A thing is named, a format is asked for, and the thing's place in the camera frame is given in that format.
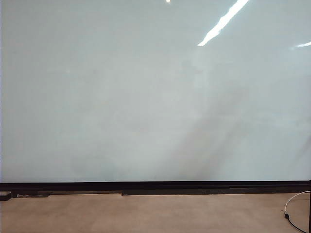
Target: black baseboard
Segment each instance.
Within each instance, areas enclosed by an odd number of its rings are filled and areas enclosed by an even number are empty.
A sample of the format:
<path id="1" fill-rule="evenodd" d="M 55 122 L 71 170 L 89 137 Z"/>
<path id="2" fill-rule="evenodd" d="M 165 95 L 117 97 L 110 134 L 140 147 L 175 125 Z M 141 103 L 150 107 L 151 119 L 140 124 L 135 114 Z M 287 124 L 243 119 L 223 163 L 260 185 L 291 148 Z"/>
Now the black baseboard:
<path id="1" fill-rule="evenodd" d="M 158 181 L 158 182 L 76 182 L 76 183 L 0 183 L 0 191 L 101 192 L 122 193 L 288 193 L 311 189 L 311 181 Z"/>

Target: black frame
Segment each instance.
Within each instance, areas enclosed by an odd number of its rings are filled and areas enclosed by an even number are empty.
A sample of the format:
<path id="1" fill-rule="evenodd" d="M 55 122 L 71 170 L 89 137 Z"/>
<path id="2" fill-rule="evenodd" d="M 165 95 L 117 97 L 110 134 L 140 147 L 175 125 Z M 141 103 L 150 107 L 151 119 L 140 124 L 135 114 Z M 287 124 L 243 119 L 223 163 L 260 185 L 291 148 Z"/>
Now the black frame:
<path id="1" fill-rule="evenodd" d="M 309 181 L 139 181 L 0 183 L 0 191 L 125 191 L 125 190 L 206 190 L 206 189 L 283 189 L 284 193 L 311 189 Z"/>

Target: whiteboard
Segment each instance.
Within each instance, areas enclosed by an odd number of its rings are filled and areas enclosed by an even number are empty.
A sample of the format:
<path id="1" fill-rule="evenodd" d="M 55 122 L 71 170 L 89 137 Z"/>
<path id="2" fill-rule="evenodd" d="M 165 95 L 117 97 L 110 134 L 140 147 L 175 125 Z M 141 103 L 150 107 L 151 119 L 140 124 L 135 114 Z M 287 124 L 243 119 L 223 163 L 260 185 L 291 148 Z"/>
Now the whiteboard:
<path id="1" fill-rule="evenodd" d="M 2 0 L 1 181 L 311 178 L 310 0 Z"/>

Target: floor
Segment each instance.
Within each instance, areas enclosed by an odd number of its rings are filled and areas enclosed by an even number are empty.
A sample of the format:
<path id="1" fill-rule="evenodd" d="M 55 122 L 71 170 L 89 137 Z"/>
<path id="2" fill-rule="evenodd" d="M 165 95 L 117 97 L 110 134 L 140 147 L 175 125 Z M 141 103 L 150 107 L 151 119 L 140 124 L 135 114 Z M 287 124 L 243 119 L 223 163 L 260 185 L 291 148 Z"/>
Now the floor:
<path id="1" fill-rule="evenodd" d="M 293 194 L 51 195 L 1 203 L 1 233 L 294 233 Z M 307 231 L 309 194 L 288 206 Z"/>

